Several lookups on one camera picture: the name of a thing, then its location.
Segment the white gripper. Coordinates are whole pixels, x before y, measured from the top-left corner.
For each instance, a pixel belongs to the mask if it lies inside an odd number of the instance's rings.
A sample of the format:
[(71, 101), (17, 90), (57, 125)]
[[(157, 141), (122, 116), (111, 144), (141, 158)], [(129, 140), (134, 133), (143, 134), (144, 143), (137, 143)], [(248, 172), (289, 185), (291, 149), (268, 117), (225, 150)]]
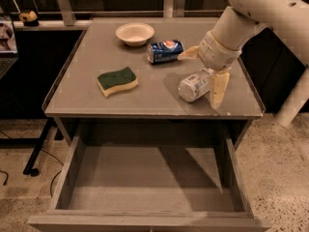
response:
[(217, 71), (209, 78), (210, 104), (213, 109), (216, 109), (222, 104), (229, 83), (230, 72), (227, 69), (240, 54), (241, 50), (229, 49), (220, 44), (209, 31), (201, 40), (199, 47), (192, 46), (185, 50), (178, 55), (178, 60), (192, 60), (200, 57), (207, 68)]

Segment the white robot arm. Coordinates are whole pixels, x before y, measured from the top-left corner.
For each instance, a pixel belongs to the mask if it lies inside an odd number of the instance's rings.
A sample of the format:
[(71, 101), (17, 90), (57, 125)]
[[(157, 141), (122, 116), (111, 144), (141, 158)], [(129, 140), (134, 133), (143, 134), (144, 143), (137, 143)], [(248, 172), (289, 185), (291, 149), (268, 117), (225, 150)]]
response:
[(309, 5), (301, 0), (228, 0), (221, 17), (197, 46), (180, 55), (198, 58), (214, 70), (209, 78), (210, 103), (223, 102), (229, 69), (243, 46), (269, 28), (305, 66), (309, 65)]

